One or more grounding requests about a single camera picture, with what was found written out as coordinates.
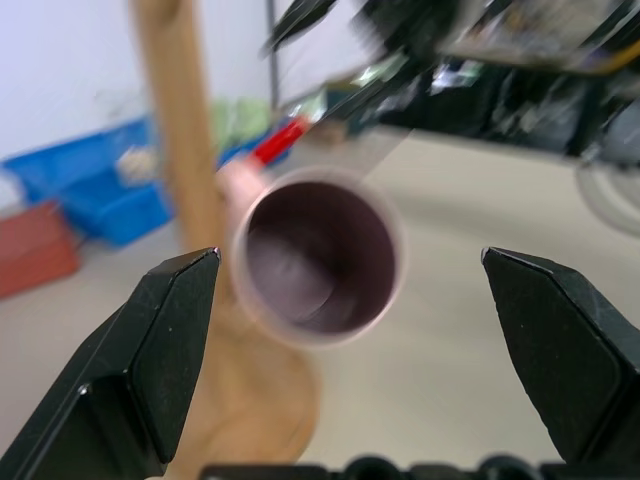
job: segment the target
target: cable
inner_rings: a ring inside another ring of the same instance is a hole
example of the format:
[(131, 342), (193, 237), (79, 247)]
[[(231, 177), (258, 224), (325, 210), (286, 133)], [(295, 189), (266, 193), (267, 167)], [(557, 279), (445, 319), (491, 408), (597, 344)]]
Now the cable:
[(609, 75), (626, 67), (631, 62), (640, 57), (640, 40), (632, 44), (630, 47), (618, 52), (610, 61), (596, 69), (595, 73), (600, 75)]
[(638, 178), (637, 175), (631, 175), (618, 169), (612, 170), (609, 175), (611, 184), (620, 196), (640, 210), (640, 183), (637, 182)]
[(640, 237), (640, 222), (621, 212), (604, 194), (595, 176), (593, 165), (576, 170), (576, 184), (589, 209), (610, 227), (628, 235)]

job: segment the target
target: wooden pole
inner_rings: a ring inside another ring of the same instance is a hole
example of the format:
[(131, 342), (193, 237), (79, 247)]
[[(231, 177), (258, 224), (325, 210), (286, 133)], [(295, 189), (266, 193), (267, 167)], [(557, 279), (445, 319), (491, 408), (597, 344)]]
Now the wooden pole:
[(317, 376), (303, 354), (267, 338), (235, 303), (225, 262), (224, 204), (214, 187), (215, 149), (193, 0), (130, 4), (184, 245), (188, 251), (220, 246), (223, 259), (205, 358), (170, 467), (172, 478), (195, 479), (211, 463), (293, 461), (315, 428)]

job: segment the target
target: green object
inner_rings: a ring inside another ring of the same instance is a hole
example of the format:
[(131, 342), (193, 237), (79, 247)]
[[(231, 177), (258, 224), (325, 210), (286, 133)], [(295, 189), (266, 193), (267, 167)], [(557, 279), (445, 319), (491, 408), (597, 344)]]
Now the green object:
[(259, 99), (221, 99), (210, 106), (209, 120), (212, 138), (226, 150), (264, 134), (271, 127), (271, 108)]
[(264, 134), (271, 126), (271, 108), (263, 100), (241, 98), (235, 105), (234, 138), (246, 143)]
[(220, 150), (233, 146), (233, 111), (227, 100), (216, 100), (209, 108), (209, 133)]

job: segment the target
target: red object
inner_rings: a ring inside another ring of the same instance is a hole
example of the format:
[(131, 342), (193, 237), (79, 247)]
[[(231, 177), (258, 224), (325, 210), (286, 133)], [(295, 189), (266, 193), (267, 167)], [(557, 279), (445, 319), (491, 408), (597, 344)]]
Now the red object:
[(0, 220), (0, 298), (69, 275), (78, 267), (72, 234), (55, 204)]
[(294, 118), (287, 126), (256, 147), (252, 153), (253, 157), (257, 158), (263, 165), (269, 165), (278, 155), (290, 148), (304, 135), (310, 126), (310, 123), (305, 118)]

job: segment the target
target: cup rim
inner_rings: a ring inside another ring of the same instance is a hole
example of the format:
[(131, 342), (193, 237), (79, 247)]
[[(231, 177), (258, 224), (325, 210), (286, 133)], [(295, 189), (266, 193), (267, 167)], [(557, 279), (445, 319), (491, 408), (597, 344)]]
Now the cup rim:
[[(246, 251), (247, 233), (249, 224), (256, 207), (267, 196), (286, 186), (297, 183), (316, 182), (328, 183), (330, 185), (347, 190), (365, 203), (375, 212), (383, 225), (385, 225), (391, 244), (394, 248), (396, 259), (396, 274), (391, 286), (389, 297), (385, 306), (366, 325), (355, 328), (351, 331), (336, 335), (322, 335), (309, 331), (303, 331), (295, 327), (285, 327), (273, 310), (261, 299), (258, 291), (253, 287), (247, 266)], [(397, 298), (398, 292), (404, 282), (407, 258), (406, 258), (406, 236), (403, 234), (398, 216), (391, 204), (364, 180), (358, 178), (354, 173), (340, 168), (327, 167), (307, 167), (289, 172), (274, 180), (261, 194), (252, 202), (249, 209), (243, 214), (237, 224), (230, 245), (231, 261), (231, 281), (236, 292), (245, 292), (238, 297), (240, 307), (247, 316), (254, 321), (270, 337), (292, 345), (294, 347), (329, 348), (350, 343), (374, 328), (385, 316), (391, 305)]]

